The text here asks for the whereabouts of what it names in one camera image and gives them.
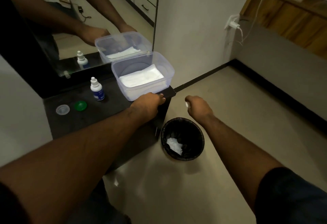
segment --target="baseboard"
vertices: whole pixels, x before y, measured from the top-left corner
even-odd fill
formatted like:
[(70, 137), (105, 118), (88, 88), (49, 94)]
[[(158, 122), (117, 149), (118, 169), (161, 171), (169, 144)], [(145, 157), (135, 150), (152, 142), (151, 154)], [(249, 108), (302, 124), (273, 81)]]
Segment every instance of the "baseboard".
[(228, 61), (227, 63), (225, 63), (225, 64), (223, 64), (223, 65), (221, 65), (221, 66), (219, 66), (219, 67), (217, 67), (217, 68), (215, 68), (215, 69), (207, 72), (207, 73), (204, 73), (201, 76), (199, 76), (197, 78), (194, 78), (194, 79), (192, 79), (191, 81), (189, 81), (189, 82), (187, 82), (185, 84), (182, 84), (182, 85), (174, 88), (174, 91), (177, 93), (177, 92), (179, 92), (179, 91), (187, 88), (188, 86), (191, 86), (192, 84), (195, 84), (196, 82), (199, 82), (200, 80), (202, 80), (202, 79), (204, 79), (204, 78), (206, 78), (206, 77), (208, 77), (208, 76), (216, 73), (217, 71), (219, 71), (221, 69), (224, 69), (225, 67), (229, 66), (231, 62), (232, 61)]
[(289, 108), (291, 108), (303, 118), (305, 118), (307, 121), (309, 121), (311, 124), (313, 124), (317, 129), (327, 134), (327, 121), (321, 118), (319, 115), (309, 110), (306, 106), (295, 100), (293, 97), (291, 97), (289, 94), (287, 94), (277, 86), (273, 85), (271, 82), (260, 76), (251, 68), (244, 65), (238, 59), (233, 59), (232, 61), (230, 61), (229, 65), (237, 69), (239, 72), (243, 73), (245, 76), (254, 81), (257, 85), (261, 86), (274, 97), (282, 101)]
[(135, 9), (152, 27), (154, 27), (154, 21), (151, 20), (146, 14), (143, 13), (142, 10), (140, 10), (139, 7), (137, 7), (135, 5), (135, 3), (133, 3), (131, 0), (126, 0), (130, 6), (133, 7), (133, 9)]

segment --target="hand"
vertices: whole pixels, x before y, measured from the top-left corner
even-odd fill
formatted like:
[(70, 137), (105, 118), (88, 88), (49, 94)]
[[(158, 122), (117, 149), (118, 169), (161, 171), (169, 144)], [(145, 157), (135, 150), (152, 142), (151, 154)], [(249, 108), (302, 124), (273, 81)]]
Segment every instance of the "hand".
[(148, 93), (137, 98), (130, 108), (137, 112), (143, 123), (156, 117), (158, 106), (166, 101), (163, 94)]
[(108, 30), (88, 25), (83, 25), (77, 32), (77, 36), (79, 36), (86, 44), (91, 46), (95, 46), (94, 43), (97, 38), (108, 35), (110, 35)]
[(130, 25), (127, 25), (126, 23), (121, 25), (118, 30), (121, 32), (121, 33), (126, 33), (126, 32), (137, 32), (135, 28), (131, 27)]
[(208, 119), (215, 117), (210, 106), (201, 97), (187, 96), (185, 101), (189, 102), (191, 105), (191, 107), (187, 109), (188, 113), (201, 126), (203, 126)]

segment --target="white wall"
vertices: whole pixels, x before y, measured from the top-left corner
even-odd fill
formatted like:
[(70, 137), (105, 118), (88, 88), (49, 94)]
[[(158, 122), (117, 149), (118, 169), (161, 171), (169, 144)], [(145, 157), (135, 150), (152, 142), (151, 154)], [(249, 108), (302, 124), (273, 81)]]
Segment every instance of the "white wall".
[(230, 60), (233, 32), (224, 26), (246, 0), (159, 0), (154, 50), (176, 73), (172, 87), (182, 85)]
[(52, 140), (42, 99), (0, 56), (0, 166)]
[(237, 58), (327, 120), (326, 59), (257, 26)]

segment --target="tile floor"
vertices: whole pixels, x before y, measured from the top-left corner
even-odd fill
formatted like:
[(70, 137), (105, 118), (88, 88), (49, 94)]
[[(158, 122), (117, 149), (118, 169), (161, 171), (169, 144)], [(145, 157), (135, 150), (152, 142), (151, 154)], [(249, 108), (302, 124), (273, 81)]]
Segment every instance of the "tile floor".
[[(153, 27), (133, 9), (125, 0), (110, 0), (113, 6), (116, 8), (121, 17), (127, 24), (134, 27), (139, 33), (141, 33), (146, 39), (152, 42), (153, 40)], [(91, 16), (91, 19), (86, 19), (85, 23), (93, 27), (106, 28), (111, 34), (119, 33), (118, 29), (104, 18), (95, 8), (93, 8), (86, 0), (71, 0), (72, 3), (76, 3), (82, 6), (84, 16)], [(55, 34), (55, 40), (59, 48), (60, 59), (66, 59), (76, 56), (78, 50), (84, 54), (97, 52), (96, 47), (85, 44), (79, 37), (70, 34)]]
[[(178, 92), (166, 121), (191, 119), (184, 103), (187, 95), (202, 96), (227, 125), (327, 191), (327, 137), (242, 74), (227, 67)], [(158, 142), (106, 175), (110, 202), (133, 224), (255, 223), (203, 133), (205, 148), (196, 160), (173, 160)]]

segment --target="paper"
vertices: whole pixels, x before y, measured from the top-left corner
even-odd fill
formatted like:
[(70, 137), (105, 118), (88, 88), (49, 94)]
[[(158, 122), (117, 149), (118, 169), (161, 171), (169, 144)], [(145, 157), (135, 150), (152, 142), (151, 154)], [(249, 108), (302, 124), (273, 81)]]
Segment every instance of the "paper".
[(144, 85), (161, 78), (164, 78), (164, 76), (161, 74), (160, 71), (158, 71), (155, 65), (150, 65), (149, 67), (141, 71), (136, 71), (128, 75), (119, 77), (123, 85), (129, 88)]
[(169, 145), (170, 149), (172, 149), (174, 152), (178, 153), (179, 155), (182, 155), (182, 145), (177, 142), (177, 139), (175, 138), (169, 138), (167, 139), (167, 144)]
[(107, 55), (106, 57), (108, 59), (116, 59), (116, 58), (121, 58), (121, 57), (128, 56), (130, 54), (134, 54), (134, 53), (137, 53), (137, 52), (140, 52), (140, 51), (141, 50), (135, 49), (134, 47), (130, 47), (130, 48), (126, 49), (125, 51), (110, 54), (110, 55)]

